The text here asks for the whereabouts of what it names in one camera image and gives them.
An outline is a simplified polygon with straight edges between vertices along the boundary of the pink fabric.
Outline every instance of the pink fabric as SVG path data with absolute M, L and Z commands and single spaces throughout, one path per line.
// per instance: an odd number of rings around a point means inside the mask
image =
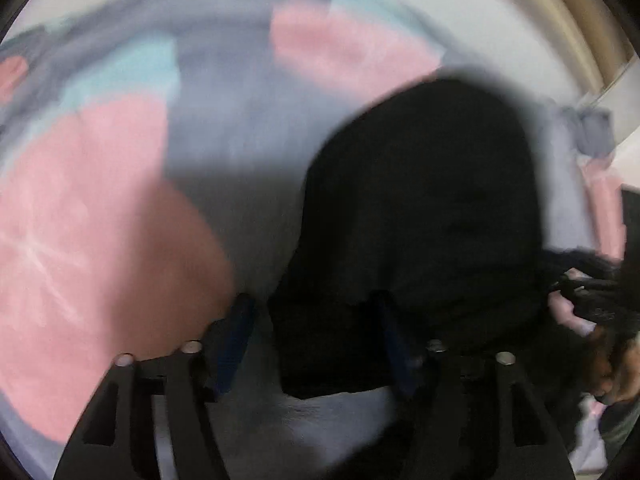
M 29 72 L 29 64 L 22 56 L 12 56 L 0 63 L 0 104 L 7 104 L 15 88 Z
M 0 184 L 0 387 L 68 439 L 114 355 L 149 358 L 224 314 L 232 273 L 162 179 L 166 105 L 131 95 L 57 121 Z
M 440 65 L 420 38 L 312 2 L 276 6 L 271 41 L 283 64 L 365 101 L 430 76 Z
M 622 218 L 622 179 L 610 160 L 593 158 L 582 166 L 596 237 L 601 254 L 614 260 L 625 256 L 626 228 Z
M 559 292 L 552 292 L 549 295 L 548 305 L 559 324 L 569 327 L 581 336 L 586 336 L 593 331 L 594 324 L 574 316 L 574 304 L 562 297 Z

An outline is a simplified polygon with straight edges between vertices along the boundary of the metal screw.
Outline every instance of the metal screw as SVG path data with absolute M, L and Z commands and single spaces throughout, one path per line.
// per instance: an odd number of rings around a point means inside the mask
M 133 357 L 133 355 L 131 354 L 120 354 L 118 357 L 116 357 L 116 361 L 115 361 L 115 365 L 116 366 L 129 366 L 133 364 L 133 361 L 135 361 L 135 357 Z
M 511 352 L 500 352 L 495 355 L 495 360 L 501 365 L 509 366 L 516 362 L 516 356 Z
M 202 343 L 200 341 L 187 341 L 181 348 L 185 354 L 197 354 L 202 350 Z
M 447 347 L 444 346 L 444 343 L 439 339 L 432 339 L 427 343 L 427 350 L 429 352 L 440 353 L 447 350 Z

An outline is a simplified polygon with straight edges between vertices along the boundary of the light blue fabric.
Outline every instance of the light blue fabric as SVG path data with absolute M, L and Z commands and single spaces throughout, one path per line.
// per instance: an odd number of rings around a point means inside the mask
M 27 136 L 32 139 L 47 131 L 60 117 L 88 105 L 141 91 L 156 94 L 167 102 L 180 93 L 175 40 L 168 34 L 133 40 L 71 77 L 60 100 L 33 120 Z

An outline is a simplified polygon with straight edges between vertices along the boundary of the black cloth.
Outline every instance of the black cloth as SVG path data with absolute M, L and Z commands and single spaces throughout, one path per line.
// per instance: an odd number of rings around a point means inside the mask
M 300 240 L 269 302 L 283 390 L 307 398 L 390 384 L 367 302 L 385 290 L 418 340 L 521 354 L 570 446 L 579 388 L 567 386 L 582 341 L 548 314 L 541 255 L 516 112 L 456 79 L 392 96 L 340 129 L 308 170 Z

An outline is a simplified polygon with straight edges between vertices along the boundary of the laundry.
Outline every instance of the laundry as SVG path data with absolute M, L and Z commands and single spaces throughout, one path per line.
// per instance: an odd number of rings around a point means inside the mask
M 622 220 L 622 179 L 610 158 L 594 158 L 582 166 L 590 199 L 598 250 L 612 260 L 625 256 L 626 229 Z
M 298 247 L 270 299 L 285 391 L 315 370 L 343 370 L 338 384 L 367 370 L 375 342 L 361 305 L 377 290 L 425 342 L 460 351 L 532 322 L 541 250 L 516 113 L 456 80 L 396 94 L 338 131 L 307 173 Z
M 271 39 L 284 65 L 366 102 L 428 77 L 440 65 L 418 37 L 309 2 L 278 6 Z
M 29 71 L 27 61 L 13 56 L 0 62 L 0 105 L 11 102 L 15 88 Z
M 607 158 L 616 148 L 611 113 L 603 108 L 565 108 L 566 120 L 572 124 L 575 145 L 583 155 Z
M 53 440 L 68 439 L 114 355 L 171 352 L 233 295 L 216 238 L 161 177 L 166 126 L 154 95 L 89 106 L 0 182 L 0 387 Z

